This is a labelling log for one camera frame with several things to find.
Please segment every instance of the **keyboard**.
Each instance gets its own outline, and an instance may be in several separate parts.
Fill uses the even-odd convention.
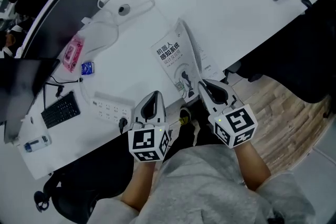
[[[80,111],[73,92],[69,92],[41,113],[47,129],[70,120],[79,114]]]

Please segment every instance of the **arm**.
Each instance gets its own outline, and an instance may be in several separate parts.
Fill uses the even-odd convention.
[[[122,194],[121,201],[140,212],[151,191],[154,169],[155,162],[140,163]]]
[[[271,172],[251,142],[236,146],[234,149],[246,186],[255,191],[271,176]]]

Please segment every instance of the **shoe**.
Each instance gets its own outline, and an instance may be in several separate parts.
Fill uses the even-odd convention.
[[[191,112],[188,108],[184,106],[180,109],[180,119],[179,119],[181,126],[191,123]]]

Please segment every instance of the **desk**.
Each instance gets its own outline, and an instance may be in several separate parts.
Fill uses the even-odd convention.
[[[46,4],[27,35],[29,39],[38,20],[52,0]],[[134,13],[146,9],[147,0],[111,0],[106,7],[118,13],[122,4],[129,4]],[[155,6],[137,18],[125,22],[117,17],[119,39],[109,49],[94,57],[97,73],[84,81],[90,96],[96,91],[126,98],[138,104],[148,93],[159,90],[166,106],[180,96],[152,57],[149,48],[160,40],[175,24],[178,17],[186,21],[197,42],[224,70],[262,44],[305,10],[300,0],[155,0]],[[108,42],[107,29],[86,36],[86,47]],[[63,66],[57,78],[76,80]],[[95,119],[79,91],[79,86],[68,85],[64,93],[73,89],[82,114],[48,130],[52,145],[34,153],[25,153],[22,145],[46,132],[40,116],[41,96],[36,100],[20,132],[18,147],[32,175],[38,179],[75,161],[118,136],[117,126]],[[47,96],[49,103],[55,101]]]

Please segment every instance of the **power outlet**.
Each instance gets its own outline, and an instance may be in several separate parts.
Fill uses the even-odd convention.
[[[130,105],[94,97],[91,99],[91,110],[96,117],[114,124],[119,124],[120,119],[125,118],[127,125],[124,131],[131,128],[133,107]]]

